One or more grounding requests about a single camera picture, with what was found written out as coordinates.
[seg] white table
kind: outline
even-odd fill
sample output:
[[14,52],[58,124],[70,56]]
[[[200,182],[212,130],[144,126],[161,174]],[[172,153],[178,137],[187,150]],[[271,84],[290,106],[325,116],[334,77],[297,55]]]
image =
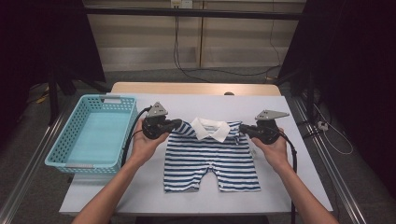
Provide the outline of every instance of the white table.
[[[168,119],[192,121],[195,117],[213,120],[242,120],[255,124],[254,117],[264,109],[290,113],[282,96],[223,96],[196,94],[132,94],[137,109],[160,101],[169,111]],[[328,209],[329,199],[320,182],[315,166],[307,152],[292,116],[277,119],[298,151],[298,175]],[[204,176],[198,192],[164,193],[163,163],[166,142],[142,166],[126,190],[116,215],[175,216],[175,215],[258,215],[290,211],[290,197],[272,167],[256,148],[254,159],[262,191],[219,192],[213,174]],[[108,176],[75,175],[60,212],[76,215],[81,208],[108,182]]]

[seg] person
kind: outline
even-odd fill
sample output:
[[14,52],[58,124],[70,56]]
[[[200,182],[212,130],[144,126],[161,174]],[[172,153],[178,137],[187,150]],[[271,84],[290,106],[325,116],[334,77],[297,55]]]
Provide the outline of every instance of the person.
[[[142,119],[135,130],[142,129]],[[136,132],[131,157],[116,175],[79,212],[73,223],[108,223],[123,193],[132,182],[140,166],[154,154],[157,146],[164,142],[169,133],[158,139],[148,139],[142,132]],[[294,173],[288,162],[286,140],[279,137],[272,145],[265,145],[258,138],[251,141],[264,153],[265,159],[281,178],[289,196],[304,223],[338,223],[329,211],[315,198],[303,181]]]

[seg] wall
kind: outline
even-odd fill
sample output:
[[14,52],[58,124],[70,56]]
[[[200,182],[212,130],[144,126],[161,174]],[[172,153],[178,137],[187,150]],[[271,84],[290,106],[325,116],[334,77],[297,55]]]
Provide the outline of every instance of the wall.
[[[91,0],[84,4],[170,7],[170,1],[161,0]],[[193,1],[193,8],[301,12],[304,1]],[[89,20],[105,71],[176,67],[175,18],[89,15]],[[285,58],[296,25],[297,21],[179,18],[178,58],[185,68],[278,65]]]

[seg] table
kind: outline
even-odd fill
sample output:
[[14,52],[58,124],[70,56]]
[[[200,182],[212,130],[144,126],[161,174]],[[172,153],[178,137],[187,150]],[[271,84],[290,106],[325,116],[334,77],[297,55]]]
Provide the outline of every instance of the table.
[[[155,91],[157,94],[147,93],[151,91]],[[240,95],[224,96],[222,94],[225,91]],[[277,87],[272,85],[116,83],[112,91],[116,94],[131,94],[131,92],[136,97],[138,110],[159,100],[169,111],[168,119],[181,118],[192,121],[193,117],[199,116],[231,121],[237,118],[244,123],[253,124],[254,117],[263,110],[260,106],[262,103],[269,106],[268,109],[290,113],[285,98],[280,96]],[[238,105],[238,108],[230,113],[230,108],[235,105]],[[294,119],[289,116],[276,122],[285,129],[289,139],[298,150],[301,179],[319,201],[328,210],[332,210]],[[260,151],[257,151],[254,163],[262,191],[220,193],[216,177],[207,174],[204,176],[198,192],[164,193],[165,147],[166,142],[159,145],[153,157],[137,172],[116,209],[116,215],[258,215],[289,212],[290,197],[283,188],[280,178]],[[75,175],[60,212],[76,215],[110,178],[111,176],[103,175]]]

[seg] baby clothing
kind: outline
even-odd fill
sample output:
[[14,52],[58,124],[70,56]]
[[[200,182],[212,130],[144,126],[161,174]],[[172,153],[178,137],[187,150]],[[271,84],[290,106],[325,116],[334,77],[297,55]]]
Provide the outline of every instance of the baby clothing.
[[164,166],[165,192],[197,191],[213,172],[220,191],[257,191],[259,180],[241,121],[183,121],[168,138]]

